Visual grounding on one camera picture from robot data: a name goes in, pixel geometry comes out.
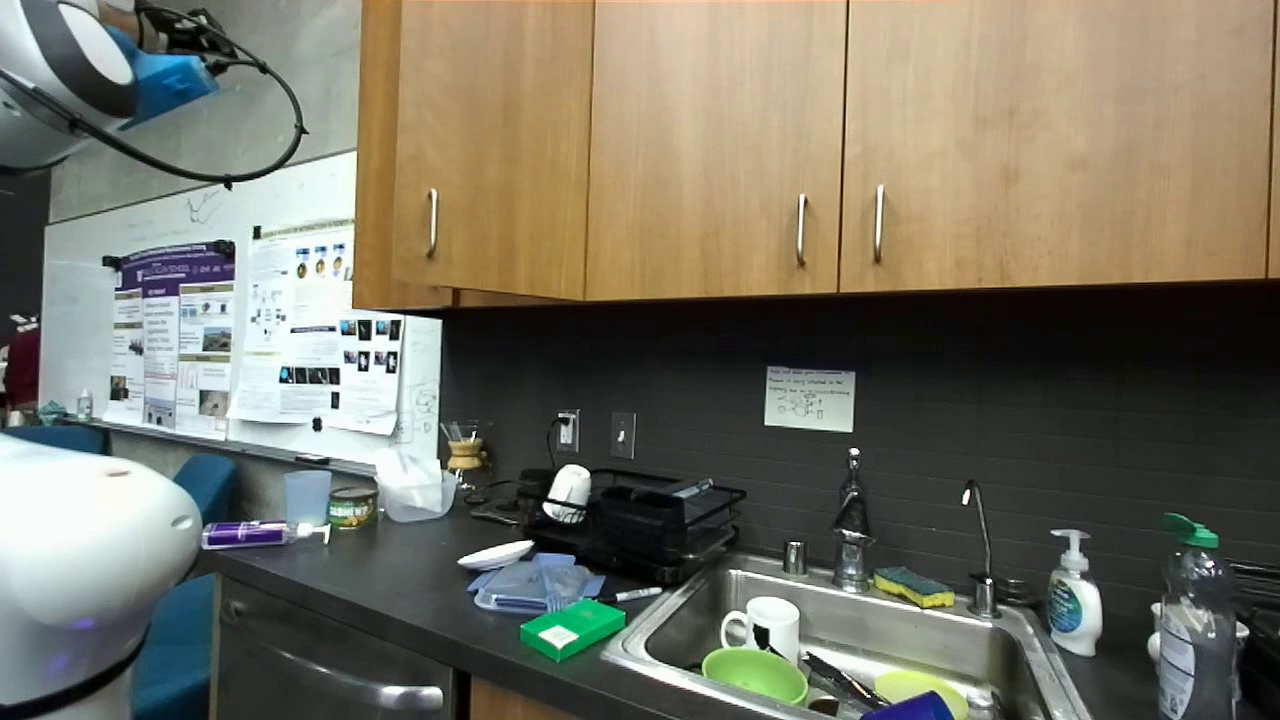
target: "sponge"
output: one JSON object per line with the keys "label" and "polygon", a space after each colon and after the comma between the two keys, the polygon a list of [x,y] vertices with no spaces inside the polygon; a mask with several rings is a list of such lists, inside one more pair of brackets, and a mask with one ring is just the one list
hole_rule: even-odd
{"label": "sponge", "polygon": [[881,596],[915,603],[915,608],[951,608],[955,590],[930,574],[909,570],[909,566],[874,566],[873,587]]}

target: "sink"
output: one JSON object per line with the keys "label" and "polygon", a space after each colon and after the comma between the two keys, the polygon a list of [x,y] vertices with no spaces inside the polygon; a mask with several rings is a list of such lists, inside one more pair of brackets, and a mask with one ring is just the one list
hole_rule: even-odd
{"label": "sink", "polygon": [[980,619],[963,612],[963,601],[955,601],[955,612],[922,612],[898,601],[839,590],[817,570],[779,570],[779,561],[769,554],[723,554],[714,566],[657,596],[610,636],[605,660],[743,712],[817,717],[813,708],[783,708],[699,675],[699,660],[718,643],[718,614],[743,608],[753,596],[790,601],[799,608],[803,647],[865,682],[912,666],[951,680],[966,717],[1086,720],[1058,651],[1031,612],[999,603],[996,619]]}

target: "electrical outlet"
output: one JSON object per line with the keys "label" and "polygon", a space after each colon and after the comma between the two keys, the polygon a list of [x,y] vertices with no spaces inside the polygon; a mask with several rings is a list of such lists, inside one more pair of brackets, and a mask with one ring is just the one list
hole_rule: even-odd
{"label": "electrical outlet", "polygon": [[640,453],[636,429],[640,429],[636,413],[610,413],[608,416],[608,457],[610,459],[636,459],[636,453]]}
{"label": "electrical outlet", "polygon": [[584,448],[584,413],[565,408],[553,416],[553,453],[580,453]]}

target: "black countertop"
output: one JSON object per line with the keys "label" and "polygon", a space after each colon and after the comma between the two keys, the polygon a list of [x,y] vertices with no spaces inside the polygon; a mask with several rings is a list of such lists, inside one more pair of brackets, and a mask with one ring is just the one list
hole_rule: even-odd
{"label": "black countertop", "polygon": [[[460,554],[502,540],[514,540],[514,531],[473,515],[428,522],[381,521],[366,531],[331,537],[331,543],[303,540],[218,552],[202,554],[202,564],[223,579],[276,590],[301,603],[301,612],[322,612],[575,717],[743,717],[610,666],[599,660],[599,647],[565,662],[529,651],[514,631],[519,619],[479,612],[463,590],[473,570],[456,566]],[[1155,673],[1141,638],[1103,643],[1094,660],[1063,660],[1091,717],[1155,717]]]}

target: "whiteboard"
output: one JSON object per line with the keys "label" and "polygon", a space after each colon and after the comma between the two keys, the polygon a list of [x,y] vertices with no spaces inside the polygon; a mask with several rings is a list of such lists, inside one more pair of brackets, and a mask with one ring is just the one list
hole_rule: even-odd
{"label": "whiteboard", "polygon": [[[357,214],[357,150],[311,162],[293,162],[236,186],[196,186],[147,202],[126,202],[100,214],[78,214],[42,228],[42,313],[41,313],[41,399],[76,408],[91,390],[106,399],[112,375],[112,292],[115,272],[105,257],[147,252],[162,245],[231,240],[236,245],[236,334],[251,316],[242,285],[251,237],[353,225]],[[231,351],[231,390],[240,386],[242,342]],[[226,418],[218,441],[246,448],[281,448],[303,457],[366,459],[376,448],[410,448],[434,457],[438,408],[438,319],[405,316],[400,423],[393,437],[311,423],[251,423]]]}

